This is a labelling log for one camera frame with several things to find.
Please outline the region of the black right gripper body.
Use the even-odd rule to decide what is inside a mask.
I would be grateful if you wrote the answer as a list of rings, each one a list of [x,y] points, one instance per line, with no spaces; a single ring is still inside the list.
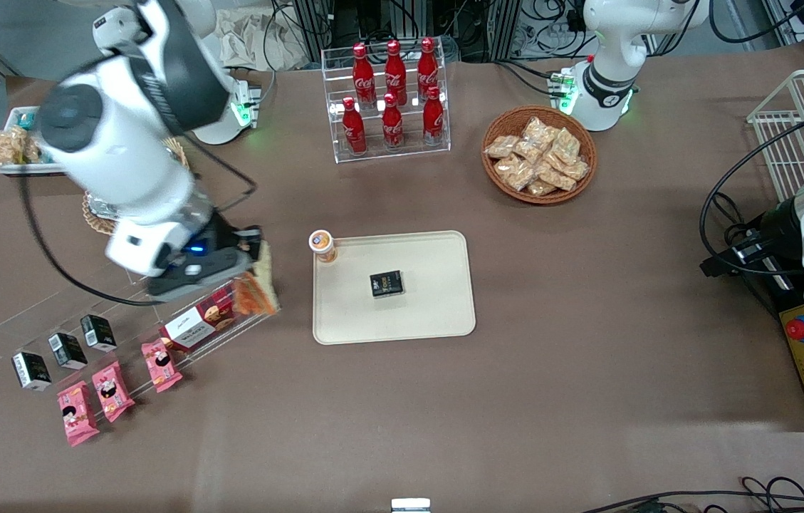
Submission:
[[[238,247],[238,237],[234,236],[239,229],[243,228],[234,227],[213,211],[209,223],[180,250],[164,248],[158,254],[158,263],[165,267],[160,276],[150,277],[149,298],[174,300],[251,270],[254,261]]]

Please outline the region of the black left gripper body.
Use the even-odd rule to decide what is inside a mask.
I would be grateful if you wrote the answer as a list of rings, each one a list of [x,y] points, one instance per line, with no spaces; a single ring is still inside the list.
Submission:
[[[779,202],[746,224],[729,228],[729,239],[741,236],[738,244],[730,244],[734,275],[802,275],[801,224],[795,201]]]

